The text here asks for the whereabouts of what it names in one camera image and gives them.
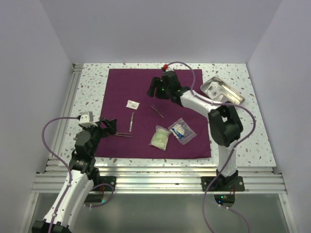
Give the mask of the thin dark tweezers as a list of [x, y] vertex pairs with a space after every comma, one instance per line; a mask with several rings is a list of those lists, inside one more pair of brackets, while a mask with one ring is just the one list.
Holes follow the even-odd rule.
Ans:
[[154, 105], [151, 105], [151, 107], [157, 112], [157, 114], [159, 114], [162, 118], [164, 118], [164, 116], [159, 112], [159, 110]]

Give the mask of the small white packet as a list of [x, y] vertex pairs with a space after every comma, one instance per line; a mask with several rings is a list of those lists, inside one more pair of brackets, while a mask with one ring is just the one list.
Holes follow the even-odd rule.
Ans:
[[215, 98], [215, 97], [217, 97], [217, 96], [220, 95], [220, 92], [219, 92], [219, 90], [216, 90], [216, 91], [213, 91], [213, 92], [211, 93], [211, 95], [212, 95], [213, 98]]
[[133, 101], [133, 100], [128, 100], [126, 107], [130, 108], [130, 109], [137, 110], [139, 108], [139, 105], [140, 105], [139, 102], [136, 102], [136, 101]]

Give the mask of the clear bag blue white gloves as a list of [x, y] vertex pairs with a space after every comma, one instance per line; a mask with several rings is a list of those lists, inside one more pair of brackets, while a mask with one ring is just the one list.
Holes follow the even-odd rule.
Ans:
[[183, 120], [183, 118], [180, 118], [171, 126], [169, 126], [168, 130], [182, 145], [189, 143], [197, 136], [197, 134], [189, 127], [189, 125]]

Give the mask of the green gauze bag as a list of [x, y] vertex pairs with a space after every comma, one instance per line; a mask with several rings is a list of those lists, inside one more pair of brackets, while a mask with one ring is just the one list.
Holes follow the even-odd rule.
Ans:
[[172, 132], [161, 127], [156, 126], [155, 127], [155, 133], [149, 143], [149, 146], [153, 146], [155, 148], [158, 148], [162, 151], [165, 151], [167, 148], [167, 144], [169, 141], [169, 136]]

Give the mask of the clear pouch with small parts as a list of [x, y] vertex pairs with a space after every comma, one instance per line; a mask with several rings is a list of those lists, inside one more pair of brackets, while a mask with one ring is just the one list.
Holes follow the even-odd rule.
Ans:
[[211, 82], [207, 88], [207, 94], [211, 96], [211, 93], [216, 90], [218, 90], [218, 83]]

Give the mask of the white pouch with dark item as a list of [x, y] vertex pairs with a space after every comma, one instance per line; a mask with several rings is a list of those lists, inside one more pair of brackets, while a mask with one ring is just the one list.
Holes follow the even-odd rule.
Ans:
[[228, 98], [224, 94], [219, 94], [218, 96], [214, 98], [214, 100], [217, 102], [225, 103], [228, 101]]

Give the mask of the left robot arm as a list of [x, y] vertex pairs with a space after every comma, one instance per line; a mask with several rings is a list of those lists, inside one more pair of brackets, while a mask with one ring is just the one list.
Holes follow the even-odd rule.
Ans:
[[60, 159], [67, 169], [65, 182], [50, 210], [41, 221], [35, 221], [33, 233], [70, 233], [78, 214], [85, 206], [85, 200], [91, 191], [114, 193], [116, 177], [100, 175], [95, 166], [95, 152], [101, 139], [115, 135], [117, 120], [92, 122], [85, 115], [76, 117], [82, 131], [75, 137], [75, 146], [69, 163]]

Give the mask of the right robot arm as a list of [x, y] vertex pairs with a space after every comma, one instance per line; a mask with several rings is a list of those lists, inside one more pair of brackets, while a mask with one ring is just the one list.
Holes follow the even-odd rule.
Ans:
[[228, 190], [238, 177], [236, 165], [236, 149], [234, 148], [243, 131], [235, 107], [231, 103], [225, 105], [212, 101], [182, 86], [175, 71], [165, 71], [162, 76], [153, 77], [147, 91], [150, 97], [171, 100], [182, 107], [191, 109], [207, 118], [210, 134], [219, 149], [219, 164], [215, 181], [210, 182], [212, 189]]

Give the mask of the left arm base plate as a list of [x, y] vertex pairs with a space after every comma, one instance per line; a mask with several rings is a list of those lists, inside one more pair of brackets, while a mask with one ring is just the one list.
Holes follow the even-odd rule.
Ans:
[[94, 191], [111, 192], [115, 191], [117, 184], [116, 176], [101, 176], [99, 181], [94, 184]]

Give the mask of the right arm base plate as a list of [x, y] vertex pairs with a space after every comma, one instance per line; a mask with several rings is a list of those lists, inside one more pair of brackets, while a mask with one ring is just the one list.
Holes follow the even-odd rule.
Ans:
[[244, 181], [241, 176], [236, 178], [221, 178], [218, 177], [214, 182], [212, 182], [214, 177], [203, 176], [201, 177], [201, 187], [202, 191], [205, 192], [230, 192], [230, 191], [245, 191]]

